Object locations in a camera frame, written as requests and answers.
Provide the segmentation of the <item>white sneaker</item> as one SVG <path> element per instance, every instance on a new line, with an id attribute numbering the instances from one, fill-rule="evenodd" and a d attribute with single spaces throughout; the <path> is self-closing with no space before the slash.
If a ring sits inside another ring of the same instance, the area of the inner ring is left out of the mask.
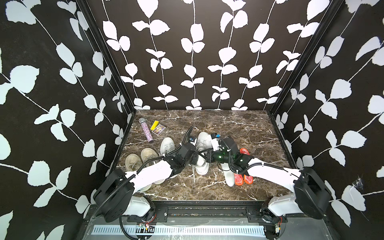
<path id="1" fill-rule="evenodd" d="M 174 151 L 175 148 L 175 143 L 172 138 L 166 137 L 163 139 L 160 147 L 160 154 L 162 156 L 166 156 L 170 154 L 172 151 Z"/>
<path id="2" fill-rule="evenodd" d="M 201 151 L 211 149 L 212 148 L 211 141 L 212 141 L 211 136 L 208 133 L 201 132 L 197 138 L 196 150 L 200 153 Z M 209 163 L 204 157 L 199 155 L 195 169 L 199 175 L 203 176 L 208 173 Z"/>

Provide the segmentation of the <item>white grey insole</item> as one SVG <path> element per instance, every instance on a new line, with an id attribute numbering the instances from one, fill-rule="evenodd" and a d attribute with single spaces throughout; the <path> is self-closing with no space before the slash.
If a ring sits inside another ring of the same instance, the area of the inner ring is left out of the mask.
<path id="1" fill-rule="evenodd" d="M 224 176 L 225 176 L 225 181 L 226 181 L 227 185 L 229 187 L 233 187 L 235 185 L 235 174 L 234 174 L 234 172 L 231 171 L 228 163 L 221 164 L 221 167 L 223 169 Z"/>

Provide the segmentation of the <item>red orange insole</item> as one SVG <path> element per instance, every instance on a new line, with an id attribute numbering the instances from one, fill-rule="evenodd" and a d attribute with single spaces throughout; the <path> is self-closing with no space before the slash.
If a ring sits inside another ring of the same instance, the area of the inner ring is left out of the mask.
<path id="1" fill-rule="evenodd" d="M 244 184 L 243 175 L 234 174 L 234 178 L 235 178 L 235 185 L 236 186 L 242 186 Z"/>

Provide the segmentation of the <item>beige sneaker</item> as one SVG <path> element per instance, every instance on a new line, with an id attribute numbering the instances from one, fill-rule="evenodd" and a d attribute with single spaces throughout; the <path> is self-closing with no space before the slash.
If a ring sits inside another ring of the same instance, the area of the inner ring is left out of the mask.
<path id="1" fill-rule="evenodd" d="M 150 167 L 154 164 L 157 164 L 160 160 L 153 161 L 153 159 L 157 157 L 159 157 L 159 154 L 151 148 L 145 148 L 141 151 L 141 159 L 143 163 L 145 163 L 148 160 L 151 160 L 148 164 L 146 164 L 146 167 Z"/>
<path id="2" fill-rule="evenodd" d="M 137 154 L 130 154 L 125 161 L 125 167 L 127 172 L 137 171 L 143 165 L 141 157 Z"/>

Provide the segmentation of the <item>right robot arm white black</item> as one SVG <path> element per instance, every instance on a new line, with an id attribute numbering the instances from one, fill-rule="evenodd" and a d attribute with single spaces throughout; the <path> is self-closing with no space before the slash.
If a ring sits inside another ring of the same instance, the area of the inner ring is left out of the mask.
<path id="1" fill-rule="evenodd" d="M 305 214 L 313 219 L 322 219 L 331 199 L 331 192 L 318 174 L 309 167 L 284 168 L 258 158 L 242 154 L 231 137 L 208 136 L 212 148 L 207 161 L 227 164 L 227 171 L 238 175 L 260 178 L 282 186 L 290 194 L 266 200 L 260 215 L 266 222 L 290 214 Z"/>

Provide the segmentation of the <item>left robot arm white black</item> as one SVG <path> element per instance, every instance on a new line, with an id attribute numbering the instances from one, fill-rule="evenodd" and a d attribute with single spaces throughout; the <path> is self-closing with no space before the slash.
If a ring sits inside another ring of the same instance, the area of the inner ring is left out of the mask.
<path id="1" fill-rule="evenodd" d="M 144 221 L 151 219 L 154 215 L 154 204 L 144 197 L 135 197 L 134 194 L 150 184 L 181 173 L 188 164 L 198 160 L 198 155 L 193 144 L 185 143 L 174 153 L 161 157 L 152 166 L 126 173 L 121 169 L 114 170 L 94 194 L 97 209 L 92 217 L 101 215 L 107 223 L 122 216 L 135 216 Z"/>

